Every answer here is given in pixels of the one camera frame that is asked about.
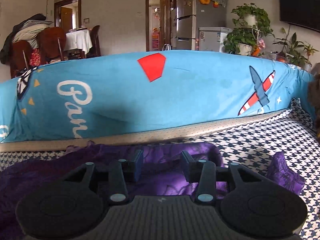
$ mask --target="potted plant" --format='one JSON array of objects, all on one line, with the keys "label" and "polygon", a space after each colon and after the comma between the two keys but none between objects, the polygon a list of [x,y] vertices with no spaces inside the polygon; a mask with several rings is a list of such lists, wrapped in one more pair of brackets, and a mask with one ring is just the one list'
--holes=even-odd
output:
[{"label": "potted plant", "polygon": [[[311,63],[309,61],[310,56],[313,56],[315,52],[318,50],[314,49],[313,46],[309,43],[303,43],[302,41],[297,41],[297,34],[294,33],[290,39],[289,33],[290,33],[290,27],[288,32],[284,28],[281,28],[280,30],[284,35],[285,38],[277,38],[275,40],[278,40],[277,42],[274,42],[273,44],[279,44],[282,45],[281,52],[278,53],[278,57],[286,57],[288,55],[288,58],[290,59],[290,63],[294,64],[299,67],[303,67],[305,70],[311,69]],[[306,51],[307,58],[305,58],[302,53]]]},{"label": "potted plant", "polygon": [[228,33],[224,41],[225,52],[230,54],[251,55],[252,48],[256,45],[256,37],[248,28],[235,28]]},{"label": "potted plant", "polygon": [[296,66],[303,66],[305,62],[305,58],[301,55],[301,53],[297,50],[298,48],[303,48],[304,43],[302,41],[297,41],[297,33],[294,33],[290,39],[289,33],[290,33],[290,27],[288,32],[284,28],[281,28],[281,33],[285,35],[285,38],[277,38],[275,40],[278,40],[277,42],[274,42],[273,44],[279,44],[282,45],[281,52],[277,55],[277,60],[282,61],[282,58],[286,58],[286,55],[288,55],[288,58],[290,60],[291,64],[294,64]]},{"label": "potted plant", "polygon": [[310,56],[313,56],[313,54],[315,52],[318,52],[317,49],[314,49],[313,46],[310,44],[310,43],[306,43],[304,44],[304,47],[303,47],[303,51],[306,52],[307,54],[307,58],[305,58],[305,65],[304,65],[304,69],[308,72],[310,72],[311,68],[312,68],[312,64],[311,62],[309,61],[309,58]]},{"label": "potted plant", "polygon": [[273,29],[270,27],[268,13],[254,3],[237,6],[231,11],[239,16],[238,19],[232,19],[236,27],[251,27],[261,32],[261,37],[273,35]]}]

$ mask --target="doorway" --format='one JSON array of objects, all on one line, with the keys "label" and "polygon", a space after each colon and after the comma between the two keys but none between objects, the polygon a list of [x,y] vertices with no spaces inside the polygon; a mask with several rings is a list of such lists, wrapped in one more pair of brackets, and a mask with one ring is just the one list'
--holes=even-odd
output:
[{"label": "doorway", "polygon": [[54,4],[54,26],[66,33],[81,27],[81,0],[63,0]]},{"label": "doorway", "polygon": [[172,21],[177,0],[146,0],[146,50],[162,50],[164,44],[172,45]]}]

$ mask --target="white tablecloth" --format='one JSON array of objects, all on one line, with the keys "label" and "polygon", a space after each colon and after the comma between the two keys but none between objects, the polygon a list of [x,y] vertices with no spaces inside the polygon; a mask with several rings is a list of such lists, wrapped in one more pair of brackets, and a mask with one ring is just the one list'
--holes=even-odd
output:
[{"label": "white tablecloth", "polygon": [[67,42],[64,50],[81,49],[85,54],[92,48],[89,30],[66,33]]}]

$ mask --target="white cursive text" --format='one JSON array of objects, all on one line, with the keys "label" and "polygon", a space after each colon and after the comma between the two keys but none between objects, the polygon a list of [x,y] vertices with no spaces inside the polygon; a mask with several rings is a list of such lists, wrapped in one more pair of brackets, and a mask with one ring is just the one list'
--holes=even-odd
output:
[{"label": "white cursive text", "polygon": [[[78,90],[75,90],[74,87],[71,87],[70,88],[70,91],[62,91],[60,88],[64,85],[80,85],[82,86],[84,89],[85,89],[85,92],[87,94],[86,96],[86,99],[85,100],[80,100],[79,98],[77,98],[76,95],[82,95],[82,92],[81,91],[78,91]],[[63,96],[72,96],[73,100],[79,104],[79,105],[87,105],[91,102],[92,100],[92,90],[90,88],[90,86],[87,84],[87,83],[84,83],[84,82],[81,82],[81,81],[78,81],[78,80],[65,80],[65,81],[62,81],[58,84],[57,86],[57,91],[60,95],[63,95]],[[87,130],[88,127],[86,125],[82,125],[82,123],[86,123],[86,120],[84,119],[74,119],[72,117],[73,114],[82,114],[82,108],[71,103],[71,102],[66,102],[65,104],[65,107],[68,109],[68,117],[70,119],[70,122],[72,124],[76,124],[78,125],[78,127],[74,127],[72,129],[72,132],[75,136],[75,138],[82,138],[78,133],[77,131],[78,130]]]},{"label": "white cursive text", "polygon": [[3,129],[3,132],[0,133],[0,138],[6,138],[8,136],[9,127],[7,127],[6,125],[0,125],[0,129]]}]

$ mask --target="refrigerator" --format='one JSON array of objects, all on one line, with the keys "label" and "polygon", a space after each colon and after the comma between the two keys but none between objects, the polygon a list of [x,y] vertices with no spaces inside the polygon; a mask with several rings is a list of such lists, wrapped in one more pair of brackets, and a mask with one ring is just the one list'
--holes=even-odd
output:
[{"label": "refrigerator", "polygon": [[198,50],[199,28],[226,27],[227,8],[201,4],[199,0],[177,0],[176,49]]},{"label": "refrigerator", "polygon": [[200,27],[199,50],[224,52],[223,42],[232,30],[224,27]]}]

